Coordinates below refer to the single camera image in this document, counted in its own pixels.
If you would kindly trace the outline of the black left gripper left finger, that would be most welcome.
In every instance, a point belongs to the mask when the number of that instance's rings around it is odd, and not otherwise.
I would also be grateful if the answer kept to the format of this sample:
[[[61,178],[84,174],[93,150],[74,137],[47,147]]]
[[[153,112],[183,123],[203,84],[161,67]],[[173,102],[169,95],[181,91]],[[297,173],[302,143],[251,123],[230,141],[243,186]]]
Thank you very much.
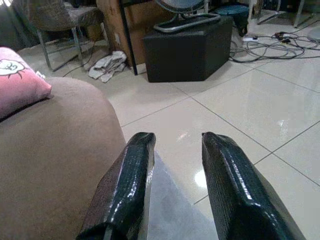
[[[134,134],[104,174],[78,240],[145,240],[155,165],[156,135]]]

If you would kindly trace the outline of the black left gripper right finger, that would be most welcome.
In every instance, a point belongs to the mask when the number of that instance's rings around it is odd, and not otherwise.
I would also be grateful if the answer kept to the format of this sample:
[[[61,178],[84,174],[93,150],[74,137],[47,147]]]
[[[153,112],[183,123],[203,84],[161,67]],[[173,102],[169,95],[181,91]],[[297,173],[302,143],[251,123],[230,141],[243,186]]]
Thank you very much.
[[[230,137],[202,133],[202,165],[220,240],[303,240],[269,181]]]

